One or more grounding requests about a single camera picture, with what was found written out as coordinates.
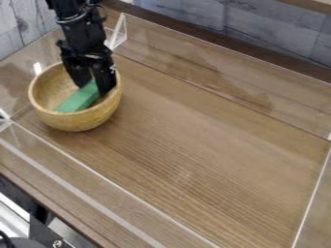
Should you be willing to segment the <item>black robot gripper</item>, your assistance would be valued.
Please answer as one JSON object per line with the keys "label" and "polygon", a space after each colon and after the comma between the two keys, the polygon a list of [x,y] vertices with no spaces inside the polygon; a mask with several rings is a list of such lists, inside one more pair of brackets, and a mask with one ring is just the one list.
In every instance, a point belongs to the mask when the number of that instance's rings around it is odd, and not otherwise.
{"label": "black robot gripper", "polygon": [[74,85],[81,88],[96,80],[100,95],[116,86],[116,72],[110,69],[110,49],[104,45],[106,13],[102,0],[45,0],[56,13],[62,39],[57,41],[61,62]]}

